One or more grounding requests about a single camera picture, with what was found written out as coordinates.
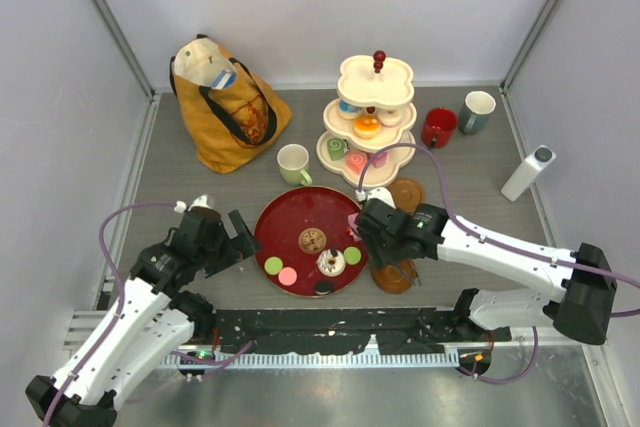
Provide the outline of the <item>white frosted donut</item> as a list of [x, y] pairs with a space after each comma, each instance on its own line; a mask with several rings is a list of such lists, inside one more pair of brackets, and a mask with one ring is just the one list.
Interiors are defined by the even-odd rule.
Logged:
[[378, 119], [380, 123], [385, 127], [397, 126], [403, 118], [403, 114], [400, 110], [379, 110]]

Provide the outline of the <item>salmon pink swirl roll cake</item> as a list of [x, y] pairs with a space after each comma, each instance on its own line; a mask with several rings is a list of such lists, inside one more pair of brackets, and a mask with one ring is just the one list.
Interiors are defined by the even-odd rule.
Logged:
[[368, 155], [362, 151], [352, 150], [347, 153], [345, 162], [350, 171], [360, 175], [368, 162]]

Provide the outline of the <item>large green macaron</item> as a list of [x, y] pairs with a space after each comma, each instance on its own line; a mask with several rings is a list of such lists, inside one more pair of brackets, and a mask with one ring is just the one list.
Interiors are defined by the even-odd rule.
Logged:
[[283, 268], [284, 268], [283, 261], [276, 256], [269, 257], [264, 262], [264, 270], [268, 275], [272, 275], [272, 276], [278, 275]]

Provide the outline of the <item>metal serving tongs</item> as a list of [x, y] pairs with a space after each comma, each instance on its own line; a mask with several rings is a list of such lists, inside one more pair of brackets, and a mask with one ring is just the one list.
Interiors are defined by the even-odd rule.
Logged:
[[386, 268], [387, 285], [390, 290], [404, 292], [421, 285], [417, 268], [412, 260], [391, 264]]

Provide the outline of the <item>blue frosted donut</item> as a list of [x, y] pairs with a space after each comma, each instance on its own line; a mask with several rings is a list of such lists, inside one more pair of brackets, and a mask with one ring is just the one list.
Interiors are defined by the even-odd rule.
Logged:
[[361, 115], [361, 109], [348, 104], [344, 100], [340, 100], [338, 104], [338, 115], [343, 119], [353, 120]]

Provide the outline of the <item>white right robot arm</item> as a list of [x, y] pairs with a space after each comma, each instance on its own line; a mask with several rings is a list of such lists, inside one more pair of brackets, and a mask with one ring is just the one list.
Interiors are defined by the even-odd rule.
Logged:
[[420, 204], [412, 214], [367, 200], [355, 218], [372, 266], [382, 269], [428, 258], [476, 267], [521, 285], [519, 291], [467, 289], [452, 328], [464, 340], [503, 327], [552, 325], [588, 345], [607, 337], [617, 283], [604, 252], [545, 247], [479, 227], [445, 209]]

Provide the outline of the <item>orange glazed donut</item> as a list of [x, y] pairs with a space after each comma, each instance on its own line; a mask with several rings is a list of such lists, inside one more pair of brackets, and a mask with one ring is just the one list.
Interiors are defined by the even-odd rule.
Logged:
[[380, 129], [381, 124], [376, 116], [360, 115], [353, 120], [352, 130], [358, 138], [373, 139], [379, 134]]

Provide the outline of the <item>magenta swirl roll cake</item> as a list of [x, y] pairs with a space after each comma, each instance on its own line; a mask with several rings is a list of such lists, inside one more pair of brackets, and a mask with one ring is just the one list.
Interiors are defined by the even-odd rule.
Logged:
[[388, 152], [369, 153], [368, 160], [370, 161], [372, 168], [379, 169], [388, 163], [388, 156]]

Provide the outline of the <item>pink layered cake slice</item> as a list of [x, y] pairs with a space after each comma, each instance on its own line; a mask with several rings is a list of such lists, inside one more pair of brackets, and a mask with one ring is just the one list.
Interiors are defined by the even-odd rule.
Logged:
[[349, 214], [347, 216], [347, 232], [348, 234], [353, 238], [353, 240], [355, 242], [360, 242], [361, 238], [358, 234], [358, 227], [356, 225], [356, 219], [357, 219], [358, 215], [356, 213], [354, 214]]

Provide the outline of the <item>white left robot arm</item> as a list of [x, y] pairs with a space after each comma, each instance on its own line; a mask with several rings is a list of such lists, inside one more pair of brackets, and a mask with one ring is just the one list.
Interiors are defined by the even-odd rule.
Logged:
[[260, 248], [238, 211], [229, 219], [192, 206], [167, 237], [143, 249], [118, 286], [119, 297], [79, 350], [51, 376], [38, 375], [26, 396], [45, 426], [111, 426], [140, 382], [180, 345], [206, 342], [215, 311], [187, 291], [198, 272], [220, 273]]

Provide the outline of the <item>white chocolate sprinkle donut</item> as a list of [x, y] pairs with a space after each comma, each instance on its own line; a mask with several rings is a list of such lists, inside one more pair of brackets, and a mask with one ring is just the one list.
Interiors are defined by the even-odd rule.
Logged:
[[326, 277], [337, 277], [346, 269], [346, 260], [342, 251], [324, 250], [316, 260], [318, 270]]

